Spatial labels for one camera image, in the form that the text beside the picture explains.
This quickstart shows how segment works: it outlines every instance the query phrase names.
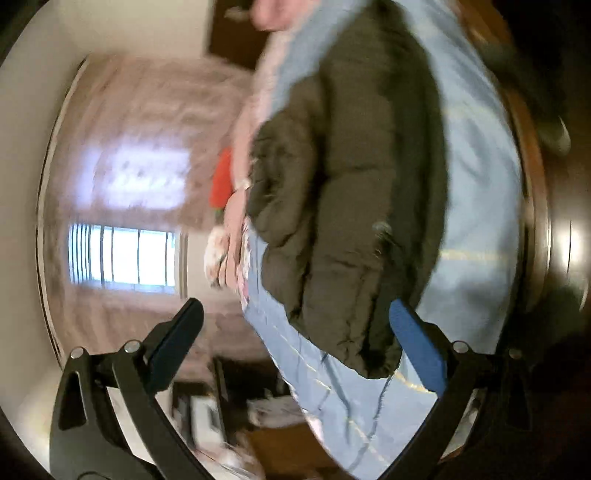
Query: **window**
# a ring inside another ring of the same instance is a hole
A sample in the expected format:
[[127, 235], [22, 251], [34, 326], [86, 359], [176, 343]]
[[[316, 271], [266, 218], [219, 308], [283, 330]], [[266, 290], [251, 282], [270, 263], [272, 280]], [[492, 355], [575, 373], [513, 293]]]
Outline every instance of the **window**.
[[173, 233], [75, 223], [70, 227], [68, 242], [72, 283], [175, 291]]

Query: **puffer jacket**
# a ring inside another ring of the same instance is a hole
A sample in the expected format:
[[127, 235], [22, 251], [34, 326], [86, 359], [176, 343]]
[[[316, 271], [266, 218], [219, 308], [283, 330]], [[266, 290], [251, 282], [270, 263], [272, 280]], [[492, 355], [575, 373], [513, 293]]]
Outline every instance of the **puffer jacket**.
[[389, 305], [421, 298], [447, 197], [437, 88], [397, 4], [374, 0], [353, 20], [252, 156], [263, 286], [321, 350], [364, 377], [391, 375]]

